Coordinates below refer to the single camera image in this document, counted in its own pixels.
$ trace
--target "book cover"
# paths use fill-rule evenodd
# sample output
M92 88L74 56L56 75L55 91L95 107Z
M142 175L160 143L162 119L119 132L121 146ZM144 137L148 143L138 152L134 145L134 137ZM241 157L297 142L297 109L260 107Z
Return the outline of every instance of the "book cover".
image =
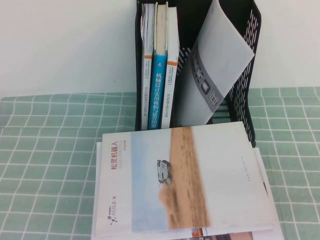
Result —
M254 53L213 0L179 77L174 125L205 125Z
M163 94L161 128L170 127L172 104L176 83L177 66L179 60L179 31L177 8L168 8L168 51Z
M155 5L143 4L141 16L142 38L142 89L141 89L141 130L148 129L149 99L152 56L154 51Z
M148 129L158 129L163 103L163 88L166 78L167 50L168 50L168 2L155 6L154 18L154 58L151 81L151 97L149 108Z
M97 236L273 228L242 122L104 134L101 157Z

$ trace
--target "white book spine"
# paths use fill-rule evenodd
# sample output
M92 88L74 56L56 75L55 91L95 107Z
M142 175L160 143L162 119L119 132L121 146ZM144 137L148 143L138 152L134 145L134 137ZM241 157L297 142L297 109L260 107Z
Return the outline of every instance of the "white book spine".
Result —
M143 56L141 130L148 129L151 66L152 66L152 56L151 55Z
M177 66L178 66L178 62L168 61L166 64L165 85L164 85L163 106L162 106L162 120L161 120L162 129L168 129L170 127Z

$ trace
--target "checkered table mat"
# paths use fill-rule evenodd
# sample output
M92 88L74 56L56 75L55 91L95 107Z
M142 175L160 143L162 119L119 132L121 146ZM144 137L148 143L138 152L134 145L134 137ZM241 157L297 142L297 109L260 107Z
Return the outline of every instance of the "checkered table mat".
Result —
M89 240L96 142L135 115L135 93L2 99L0 240Z
M320 238L320 88L249 91L283 234ZM89 240L95 143L133 131L135 93L58 94L0 102L0 240Z
M248 101L283 235L320 239L320 87L251 89Z

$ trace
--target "sand dune image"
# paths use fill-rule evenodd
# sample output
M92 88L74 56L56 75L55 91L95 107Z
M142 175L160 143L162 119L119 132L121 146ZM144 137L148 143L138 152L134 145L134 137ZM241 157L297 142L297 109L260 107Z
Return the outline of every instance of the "sand dune image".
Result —
M191 127L172 128L170 164L172 183L163 184L158 197L170 229L210 226Z

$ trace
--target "logo on book cover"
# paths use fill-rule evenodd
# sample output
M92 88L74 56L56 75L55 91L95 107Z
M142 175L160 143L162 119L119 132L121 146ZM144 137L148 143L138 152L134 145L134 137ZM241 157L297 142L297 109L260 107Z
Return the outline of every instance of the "logo on book cover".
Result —
M110 225L112 225L114 222L116 223L118 222L116 217L116 206L117 206L117 196L113 196L111 205L109 206L109 216L107 217L108 219L111 220Z

